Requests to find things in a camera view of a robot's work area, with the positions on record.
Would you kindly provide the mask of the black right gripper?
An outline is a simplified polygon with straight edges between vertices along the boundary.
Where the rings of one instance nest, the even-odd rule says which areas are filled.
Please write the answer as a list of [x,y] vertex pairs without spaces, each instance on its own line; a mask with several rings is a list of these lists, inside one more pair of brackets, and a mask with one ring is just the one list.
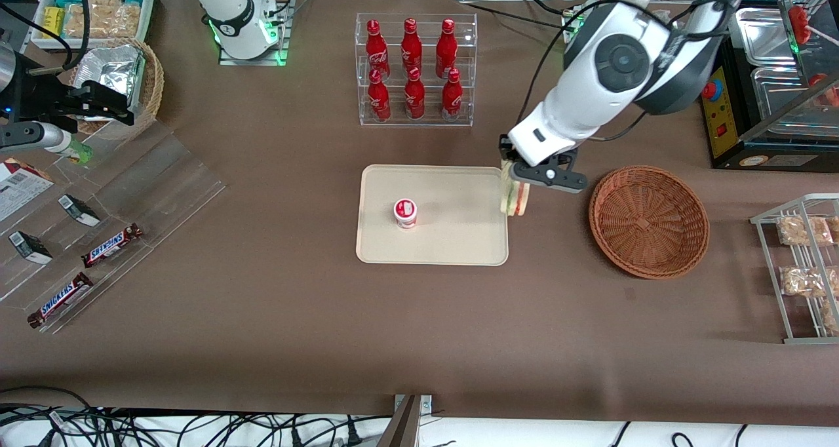
[[51,75],[15,73],[12,80],[12,122],[75,115],[80,122],[118,121],[135,124],[129,97],[93,80],[79,87],[79,100],[71,85]]

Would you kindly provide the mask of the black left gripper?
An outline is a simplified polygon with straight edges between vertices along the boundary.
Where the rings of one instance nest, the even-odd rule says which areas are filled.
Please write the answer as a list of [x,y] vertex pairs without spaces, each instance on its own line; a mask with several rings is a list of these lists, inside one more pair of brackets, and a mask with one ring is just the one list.
[[503,166],[511,163],[513,169],[518,169],[518,171],[523,173],[546,173],[548,171],[572,170],[577,157],[577,149],[554,152],[543,158],[536,165],[531,165],[518,150],[510,136],[509,138],[499,139],[499,154],[501,155],[501,165]]

